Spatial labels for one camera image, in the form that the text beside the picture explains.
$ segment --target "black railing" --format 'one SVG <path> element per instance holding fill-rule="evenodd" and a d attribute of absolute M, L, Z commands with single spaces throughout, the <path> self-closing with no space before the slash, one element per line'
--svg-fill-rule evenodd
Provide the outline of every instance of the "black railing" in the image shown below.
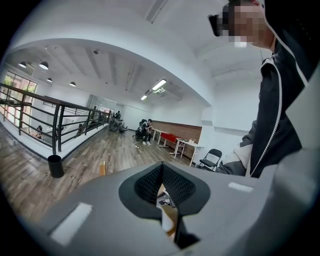
<path fill-rule="evenodd" d="M 21 99 L 17 99 L 15 97 L 11 96 L 11 92 L 17 92 L 18 97 Z M 58 99 L 52 99 L 46 96 L 41 96 L 32 92 L 28 92 L 22 89 L 18 89 L 15 87 L 12 87 L 10 85 L 6 85 L 3 83 L 0 83 L 0 96 L 2 97 L 5 95 L 5 98 L 0 99 L 0 107 L 4 109 L 3 113 L 0 112 L 3 115 L 3 121 L 10 119 L 7 117 L 8 115 L 13 116 L 13 122 L 11 122 L 18 130 L 19 135 L 21 135 L 21 132 L 25 133 L 26 135 L 30 136 L 31 138 L 35 139 L 36 141 L 52 148 L 52 154 L 57 154 L 57 146 L 58 151 L 61 152 L 61 145 L 64 143 L 81 136 L 82 134 L 87 135 L 87 132 L 98 129 L 100 126 L 104 126 L 106 123 L 109 122 L 110 119 L 110 112 L 101 112 L 96 109 L 83 107 L 80 105 L 72 104 L 66 101 L 58 100 Z M 26 97 L 31 97 L 33 99 L 37 99 L 40 101 L 43 101 L 44 105 L 50 106 L 54 108 L 54 113 L 50 113 L 48 111 L 45 111 L 43 109 L 40 109 L 38 107 L 33 106 L 30 102 L 25 102 Z M 8 108 L 12 107 L 15 109 L 15 111 L 18 111 L 19 115 L 18 117 L 16 114 L 12 114 L 8 111 Z M 44 120 L 41 120 L 37 117 L 34 117 L 31 113 L 26 113 L 25 107 L 30 107 L 34 110 L 40 111 L 42 113 L 45 113 L 47 115 L 50 115 L 53 117 L 52 124 L 47 123 Z M 24 115 L 27 117 L 36 120 L 37 122 L 44 124 L 48 127 L 52 127 L 52 132 L 45 132 L 41 128 L 31 126 L 29 123 L 23 120 Z M 63 124 L 64 118 L 70 118 L 70 117 L 86 117 L 83 121 L 76 121 L 72 123 L 66 123 Z M 27 127 L 33 129 L 35 132 L 30 133 L 23 128 L 23 124 Z M 68 127 L 70 125 L 79 125 L 76 129 L 68 130 L 66 132 L 63 132 L 65 127 Z M 75 135 L 66 138 L 65 140 L 62 140 L 63 136 L 66 136 L 72 132 L 76 132 Z"/>

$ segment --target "black folding chair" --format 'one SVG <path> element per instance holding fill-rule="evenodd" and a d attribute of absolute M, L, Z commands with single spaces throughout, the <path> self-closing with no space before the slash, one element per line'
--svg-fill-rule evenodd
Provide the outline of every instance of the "black folding chair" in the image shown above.
<path fill-rule="evenodd" d="M 218 157 L 218 158 L 219 158 L 218 161 L 216 161 L 216 163 L 214 163 L 214 162 L 211 162 L 210 160 L 208 160 L 208 159 L 207 159 L 208 154 L 211 154 L 211 155 L 214 155 L 214 156 Z M 212 168 L 211 171 L 214 171 L 214 168 L 217 167 L 218 162 L 219 162 L 219 160 L 221 159 L 221 156 L 222 156 L 222 152 L 221 152 L 220 150 L 218 150 L 218 149 L 211 149 L 211 150 L 206 154 L 206 156 L 204 157 L 204 159 L 201 159 L 201 160 L 200 160 L 200 163 L 203 164 L 203 169 L 205 169 L 205 167 L 208 166 L 208 167 Z"/>

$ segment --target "white ceiling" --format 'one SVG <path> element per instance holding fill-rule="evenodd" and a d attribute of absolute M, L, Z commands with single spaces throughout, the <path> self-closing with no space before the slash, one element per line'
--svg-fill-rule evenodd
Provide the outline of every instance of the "white ceiling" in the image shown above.
<path fill-rule="evenodd" d="M 127 8 L 142 19 L 162 26 L 181 37 L 204 62 L 212 76 L 212 84 L 219 84 L 226 77 L 256 79 L 262 59 L 271 52 L 248 46 L 235 48 L 232 42 L 213 35 L 207 16 L 221 11 L 225 0 L 90 0 L 98 8 Z M 35 70 L 28 68 L 30 75 L 46 81 L 63 75 L 86 76 L 100 79 L 125 91 L 143 95 L 163 78 L 158 71 L 141 66 L 134 61 L 111 52 L 98 51 L 76 45 L 42 45 L 11 53 L 6 62 L 17 67 L 21 61 L 31 63 Z M 49 63 L 44 73 L 37 68 L 41 61 Z M 165 86 L 178 98 L 186 93 L 170 81 Z M 152 94 L 161 99 L 164 94 Z"/>

